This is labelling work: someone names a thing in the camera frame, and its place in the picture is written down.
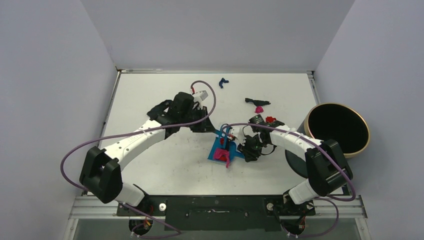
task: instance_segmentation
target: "white table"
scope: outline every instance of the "white table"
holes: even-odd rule
[[[220,89],[221,78],[229,80]],[[178,92],[189,92],[190,84],[203,80],[214,87],[216,109],[210,119],[216,128],[223,123],[246,123],[255,106],[245,98],[270,101],[262,116],[272,116],[297,128],[316,105],[306,73],[123,73],[120,76],[104,136],[135,131],[146,113]],[[196,91],[207,90],[201,83]],[[210,110],[212,94],[205,101]],[[304,180],[287,164],[284,149],[256,162],[235,158],[230,167],[207,160],[215,140],[213,133],[178,133],[147,149],[122,172],[122,178],[155,195],[272,195],[282,194]],[[105,140],[101,147],[117,142]]]

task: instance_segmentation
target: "pink object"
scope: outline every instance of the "pink object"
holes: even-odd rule
[[[220,160],[221,157],[224,157],[226,159],[225,167],[228,168],[228,166],[230,165],[230,152],[222,148],[215,149],[215,152],[213,153],[213,159]]]
[[[254,110],[255,113],[260,114],[264,112],[264,109],[261,106],[257,106]]]

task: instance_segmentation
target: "gold rim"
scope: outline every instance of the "gold rim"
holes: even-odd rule
[[[308,135],[309,137],[311,137],[311,138],[315,138],[314,137],[314,135],[312,135],[312,133],[311,133],[311,130],[310,130],[310,128],[309,128],[309,116],[311,115],[311,113],[312,113],[312,111],[314,110],[314,109],[316,109],[316,108],[318,108],[319,106],[322,106],[322,105],[328,105],[328,104],[334,104],[334,105],[339,105],[339,106],[342,106],[342,107],[345,107],[345,108],[347,108],[347,109],[349,109],[349,110],[351,110],[352,112],[354,112],[356,115],[358,115],[358,117],[360,117],[360,119],[362,119],[362,122],[365,124],[365,127],[366,127],[366,130],[368,131],[368,140],[366,141],[366,144],[365,144],[365,146],[363,146],[363,148],[361,148],[360,150],[358,150],[358,151],[356,151],[356,152],[352,152],[352,153],[343,153],[344,154],[344,157],[345,158],[352,158],[352,157],[354,157],[354,156],[356,156],[356,155],[358,155],[359,153],[361,153],[363,150],[365,150],[366,148],[367,148],[367,146],[368,146],[368,144],[370,143],[370,128],[368,127],[368,124],[367,124],[367,122],[365,121],[365,119],[357,112],[357,111],[355,111],[355,110],[353,110],[351,107],[349,107],[349,106],[346,106],[346,105],[343,105],[343,104],[340,104],[340,103],[336,103],[336,102],[325,102],[325,103],[321,103],[321,104],[318,104],[318,105],[316,105],[316,106],[314,106],[309,112],[308,112],[308,114],[306,115],[306,118],[305,118],[305,120],[303,121],[303,128],[305,129],[305,134],[306,135]]]

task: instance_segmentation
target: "metal frame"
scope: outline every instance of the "metal frame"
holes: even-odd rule
[[[269,71],[253,69],[246,71],[245,69],[233,70],[163,70],[163,69],[120,69],[118,70],[113,92],[110,98],[108,111],[105,116],[101,136],[105,133],[105,126],[108,123],[110,111],[115,99],[115,94],[119,85],[121,74],[187,74],[187,73],[305,73],[305,71]],[[320,104],[315,79],[312,71],[306,71],[315,102]],[[341,198],[349,198],[349,196],[339,196]],[[360,195],[354,201],[344,202],[336,201],[339,209],[339,217],[344,219],[355,219],[356,226],[361,240],[371,240],[371,235],[367,225],[367,213]],[[333,219],[336,216],[334,207],[326,201],[314,200],[316,215],[308,216],[310,219]],[[118,202],[102,203],[93,195],[77,196],[74,200],[69,220],[65,229],[64,240],[73,240],[78,227],[79,219],[141,219],[141,216],[117,216]],[[165,219],[164,216],[157,216],[158,219]],[[280,216],[280,219],[296,219],[297,216]]]

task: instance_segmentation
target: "white wall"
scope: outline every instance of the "white wall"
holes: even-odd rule
[[[315,72],[323,102],[368,122],[349,164],[373,239],[423,239],[424,1],[356,0]]]
[[[354,0],[81,0],[119,69],[313,70]]]
[[[0,239],[62,239],[116,74],[79,0],[0,1]]]

